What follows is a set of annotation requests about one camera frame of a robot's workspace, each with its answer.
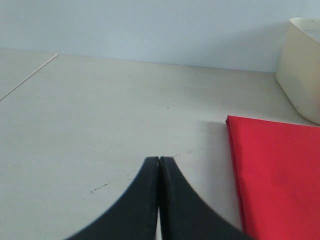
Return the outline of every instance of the red cloth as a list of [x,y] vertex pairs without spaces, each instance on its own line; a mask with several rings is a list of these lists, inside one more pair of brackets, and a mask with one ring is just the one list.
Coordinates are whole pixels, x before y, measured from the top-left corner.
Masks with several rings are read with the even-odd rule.
[[320,240],[320,127],[228,116],[243,230]]

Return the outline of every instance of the folded red cloth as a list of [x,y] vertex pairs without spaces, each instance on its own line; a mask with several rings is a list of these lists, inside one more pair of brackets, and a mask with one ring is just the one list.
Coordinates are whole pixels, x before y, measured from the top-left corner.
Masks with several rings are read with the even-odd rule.
[[228,116],[243,230],[320,240],[320,127]]

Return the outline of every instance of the black plastic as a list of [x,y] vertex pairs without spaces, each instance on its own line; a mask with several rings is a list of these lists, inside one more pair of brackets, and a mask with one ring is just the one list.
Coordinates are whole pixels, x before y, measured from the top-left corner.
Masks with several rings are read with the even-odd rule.
[[162,240],[250,240],[192,189],[172,157],[160,158],[158,199]]
[[139,173],[115,204],[67,240],[154,240],[159,158],[145,159]]

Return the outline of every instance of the white container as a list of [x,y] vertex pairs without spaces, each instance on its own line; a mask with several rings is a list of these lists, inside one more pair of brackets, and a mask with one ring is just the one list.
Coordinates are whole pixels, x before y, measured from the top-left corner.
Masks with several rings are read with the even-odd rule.
[[292,18],[276,79],[295,109],[320,124],[320,19]]

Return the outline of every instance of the white wall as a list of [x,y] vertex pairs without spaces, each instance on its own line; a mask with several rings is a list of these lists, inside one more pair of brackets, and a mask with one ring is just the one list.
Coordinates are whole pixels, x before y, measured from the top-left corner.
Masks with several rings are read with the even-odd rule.
[[319,0],[0,0],[0,47],[274,72]]

